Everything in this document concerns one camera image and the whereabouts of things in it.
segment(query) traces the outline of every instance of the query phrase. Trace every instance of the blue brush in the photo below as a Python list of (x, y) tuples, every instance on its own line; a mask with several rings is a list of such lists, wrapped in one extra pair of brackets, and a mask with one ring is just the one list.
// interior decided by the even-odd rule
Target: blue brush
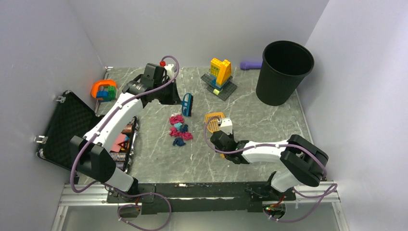
[(191, 93), (184, 95), (183, 102), (181, 102), (181, 113), (183, 116), (191, 116), (193, 98), (194, 97), (191, 95)]

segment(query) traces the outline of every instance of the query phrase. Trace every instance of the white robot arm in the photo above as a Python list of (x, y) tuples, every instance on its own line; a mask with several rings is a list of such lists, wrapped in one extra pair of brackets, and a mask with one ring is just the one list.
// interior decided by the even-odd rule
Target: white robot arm
[(115, 105), (94, 128), (83, 137), (74, 136), (71, 139), (70, 149), (73, 162), (85, 143), (92, 140), (79, 159), (76, 166), (78, 172), (128, 194), (138, 194), (138, 180), (116, 168), (109, 151), (126, 124), (143, 110), (148, 102), (158, 99), (161, 104), (181, 104), (175, 80), (161, 90), (138, 99), (134, 98), (135, 95), (164, 85), (173, 78), (174, 74), (173, 64), (164, 67), (147, 64), (144, 74), (127, 83)]
[(287, 147), (288, 144), (301, 146), (312, 153), (324, 166), (328, 156), (319, 148), (299, 135), (292, 135), (288, 140), (269, 143), (234, 140), (230, 118), (219, 120), (220, 131), (211, 136), (210, 141), (217, 150), (222, 152), (236, 151), (235, 154), (225, 154), (227, 160), (235, 164), (250, 164), (254, 162), (283, 163), (286, 168), (273, 172), (268, 183), (275, 194), (280, 194), (298, 184), (317, 187), (323, 177), (324, 170), (309, 156), (299, 155), (300, 150)]

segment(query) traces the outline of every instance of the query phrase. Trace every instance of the white wall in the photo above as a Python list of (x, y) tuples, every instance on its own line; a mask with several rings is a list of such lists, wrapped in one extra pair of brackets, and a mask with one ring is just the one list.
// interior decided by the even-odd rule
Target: white wall
[(70, 0), (104, 65), (262, 60), (276, 40), (305, 44), (328, 0)]
[(299, 87), (351, 230), (408, 230), (408, 2), (330, 0)]
[(68, 171), (36, 157), (33, 138), (64, 90), (94, 106), (104, 69), (66, 0), (2, 0), (0, 28), (0, 230), (46, 231)]

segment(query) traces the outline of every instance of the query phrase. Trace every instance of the floor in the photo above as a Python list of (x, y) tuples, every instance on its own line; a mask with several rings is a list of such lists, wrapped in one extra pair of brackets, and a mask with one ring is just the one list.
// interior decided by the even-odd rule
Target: floor
[[(179, 113), (180, 105), (149, 103), (137, 115), (140, 131), (136, 139), (136, 151), (128, 174), (142, 183), (170, 182), (232, 182), (267, 180), (269, 175), (283, 168), (280, 163), (253, 163), (235, 165), (212, 151), (204, 141), (204, 116), (211, 112), (223, 112), (230, 117), (236, 140), (272, 142), (288, 139), (299, 134), (309, 139), (306, 123), (295, 93), (281, 106), (268, 106), (259, 101), (255, 89), (259, 70), (242, 71), (233, 68), (232, 82), (238, 88), (222, 101), (206, 89), (200, 77), (209, 67), (186, 67), (180, 70), (177, 87), (180, 98), (185, 93), (194, 96), (192, 116), (185, 118), (194, 139), (186, 141), (183, 147), (172, 146), (169, 136), (171, 125), (168, 121), (173, 113)], [(116, 81), (119, 89), (142, 74), (144, 68), (112, 68), (110, 79)], [(98, 114), (106, 114), (114, 102), (101, 103)], [(81, 177), (80, 183), (91, 179)]]

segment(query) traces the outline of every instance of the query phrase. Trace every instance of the orange toy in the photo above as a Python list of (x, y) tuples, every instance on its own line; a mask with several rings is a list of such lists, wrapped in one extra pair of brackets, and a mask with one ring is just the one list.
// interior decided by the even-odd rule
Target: orange toy
[(102, 98), (96, 98), (96, 93), (98, 93), (99, 88), (108, 86), (114, 86), (115, 88), (117, 88), (116, 82), (111, 79), (99, 80), (98, 82), (93, 84), (90, 94), (97, 100), (103, 100)]
[[(205, 115), (205, 122), (207, 123), (208, 119), (217, 116), (218, 119), (225, 118), (224, 113), (222, 112), (214, 112), (214, 113), (209, 113)], [(218, 127), (218, 121), (216, 119), (211, 120), (211, 122), (208, 124), (207, 129), (211, 132), (214, 133), (215, 131), (219, 131)]]

